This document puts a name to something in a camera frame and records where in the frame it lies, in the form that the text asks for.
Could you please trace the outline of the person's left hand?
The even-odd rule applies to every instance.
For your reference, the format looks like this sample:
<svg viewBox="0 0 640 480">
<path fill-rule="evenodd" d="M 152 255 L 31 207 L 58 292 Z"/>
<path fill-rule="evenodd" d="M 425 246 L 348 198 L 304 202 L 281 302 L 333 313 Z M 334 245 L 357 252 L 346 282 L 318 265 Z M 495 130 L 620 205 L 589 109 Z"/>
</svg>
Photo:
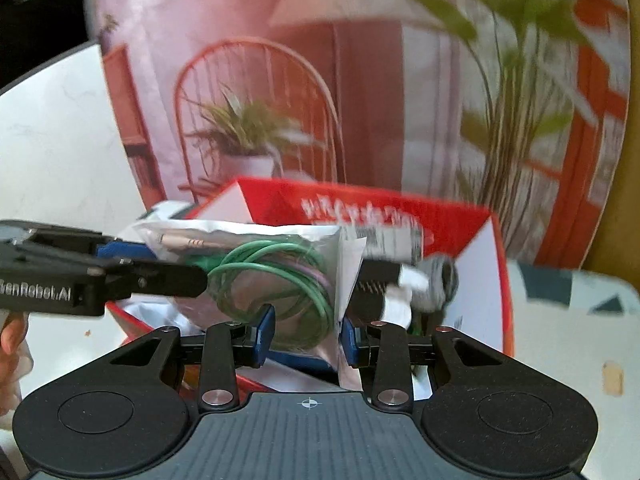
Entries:
<svg viewBox="0 0 640 480">
<path fill-rule="evenodd" d="M 34 362 L 26 342 L 28 315 L 1 311 L 1 415 L 17 408 L 22 400 L 20 380 Z"/>
</svg>

